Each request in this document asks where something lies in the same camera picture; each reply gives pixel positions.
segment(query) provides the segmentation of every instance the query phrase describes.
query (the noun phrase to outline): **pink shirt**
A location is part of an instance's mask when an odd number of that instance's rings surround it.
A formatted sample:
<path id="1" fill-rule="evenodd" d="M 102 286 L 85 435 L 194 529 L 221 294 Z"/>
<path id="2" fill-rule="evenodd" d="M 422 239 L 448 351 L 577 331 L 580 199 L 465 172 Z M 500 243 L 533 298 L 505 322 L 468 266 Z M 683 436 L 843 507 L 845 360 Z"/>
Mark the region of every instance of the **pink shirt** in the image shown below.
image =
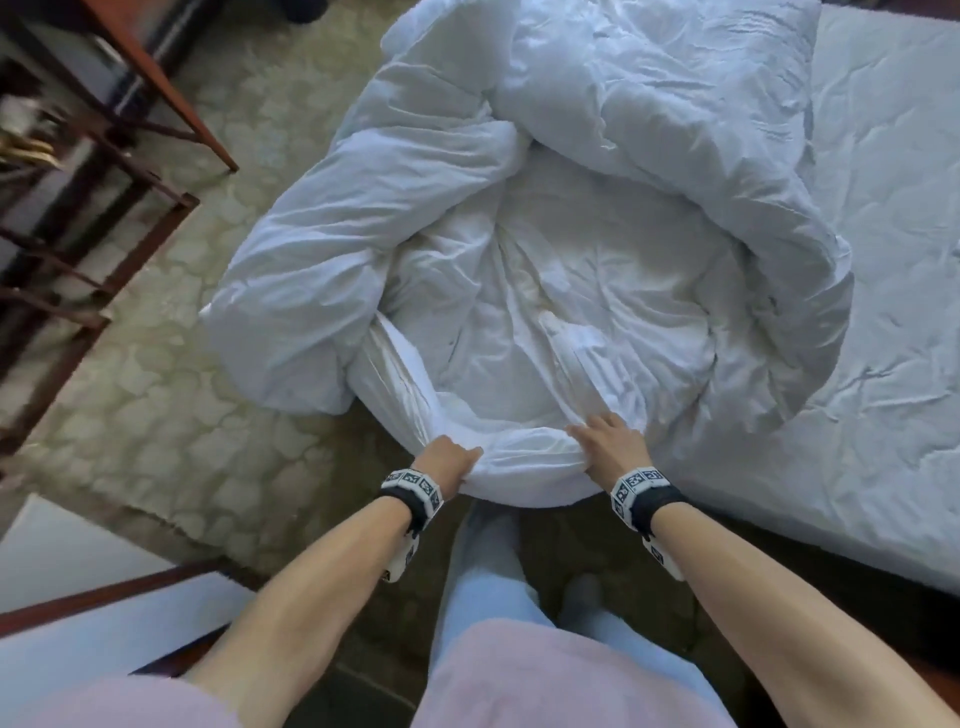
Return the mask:
<path id="1" fill-rule="evenodd" d="M 180 680 L 118 677 L 61 695 L 17 728 L 240 728 Z M 449 649 L 413 728 L 735 728 L 702 697 L 585 637 L 488 619 Z"/>

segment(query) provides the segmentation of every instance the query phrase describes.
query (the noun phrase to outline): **wrinkled fabric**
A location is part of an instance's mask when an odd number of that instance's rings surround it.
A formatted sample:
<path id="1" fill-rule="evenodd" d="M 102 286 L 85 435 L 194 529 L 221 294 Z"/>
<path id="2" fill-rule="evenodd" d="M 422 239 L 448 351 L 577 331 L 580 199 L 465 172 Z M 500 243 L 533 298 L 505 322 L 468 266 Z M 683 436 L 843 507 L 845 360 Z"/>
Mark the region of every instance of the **wrinkled fabric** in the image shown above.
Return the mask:
<path id="1" fill-rule="evenodd" d="M 617 412 L 673 477 L 826 381 L 850 253 L 812 203 L 812 0 L 424 0 L 327 157 L 203 311 L 238 387 L 357 395 L 464 491 L 596 492 L 563 427 Z"/>

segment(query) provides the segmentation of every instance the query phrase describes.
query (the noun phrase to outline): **black wristband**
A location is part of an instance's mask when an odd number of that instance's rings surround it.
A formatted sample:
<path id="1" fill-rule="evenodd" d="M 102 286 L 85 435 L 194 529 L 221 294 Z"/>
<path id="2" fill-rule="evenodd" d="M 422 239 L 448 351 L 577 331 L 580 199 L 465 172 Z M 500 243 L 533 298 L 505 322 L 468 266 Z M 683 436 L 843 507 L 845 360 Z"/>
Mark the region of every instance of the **black wristband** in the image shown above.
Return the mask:
<path id="1" fill-rule="evenodd" d="M 630 514 L 634 521 L 634 528 L 646 539 L 653 535 L 651 522 L 654 514 L 669 503 L 689 503 L 690 501 L 680 490 L 673 485 L 663 485 L 658 488 L 648 488 L 636 494 Z"/>
<path id="2" fill-rule="evenodd" d="M 423 507 L 423 502 L 417 497 L 416 493 L 408 491 L 406 488 L 399 488 L 396 485 L 392 485 L 381 488 L 377 494 L 377 497 L 380 496 L 389 496 L 397 500 L 402 500 L 407 508 L 410 509 L 410 532 L 415 536 L 420 534 L 426 527 L 426 508 Z"/>

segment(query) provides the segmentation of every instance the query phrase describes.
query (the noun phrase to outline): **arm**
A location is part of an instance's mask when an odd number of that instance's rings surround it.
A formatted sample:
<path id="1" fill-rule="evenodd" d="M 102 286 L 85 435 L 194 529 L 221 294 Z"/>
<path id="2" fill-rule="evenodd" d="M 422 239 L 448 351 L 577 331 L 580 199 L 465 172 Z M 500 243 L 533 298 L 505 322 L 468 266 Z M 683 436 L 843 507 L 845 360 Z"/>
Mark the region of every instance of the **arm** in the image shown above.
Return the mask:
<path id="1" fill-rule="evenodd" d="M 435 440 L 413 468 L 430 475 L 444 501 L 480 457 Z M 324 674 L 411 520 L 379 497 L 322 536 L 272 579 L 185 679 L 231 708 L 244 728 L 279 728 Z"/>
<path id="2" fill-rule="evenodd" d="M 607 492 L 652 467 L 643 436 L 616 415 L 570 430 Z M 652 529 L 791 728 L 960 728 L 960 718 L 890 647 L 759 549 L 688 503 Z"/>

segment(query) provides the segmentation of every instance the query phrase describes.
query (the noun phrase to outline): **hand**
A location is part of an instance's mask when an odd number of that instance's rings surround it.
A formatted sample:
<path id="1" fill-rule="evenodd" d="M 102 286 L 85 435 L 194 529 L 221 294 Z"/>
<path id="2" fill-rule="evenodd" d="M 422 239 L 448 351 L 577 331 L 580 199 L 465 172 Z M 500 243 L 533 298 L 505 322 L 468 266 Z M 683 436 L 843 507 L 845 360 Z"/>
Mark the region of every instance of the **hand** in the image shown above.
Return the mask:
<path id="1" fill-rule="evenodd" d="M 410 467 L 432 477 L 446 501 L 457 495 L 464 477 L 482 454 L 483 448 L 464 449 L 441 435 L 423 449 Z"/>
<path id="2" fill-rule="evenodd" d="M 607 493 L 634 468 L 653 467 L 642 433 L 612 412 L 587 417 L 585 425 L 569 425 L 566 434 L 580 443 L 590 463 L 587 475 Z"/>

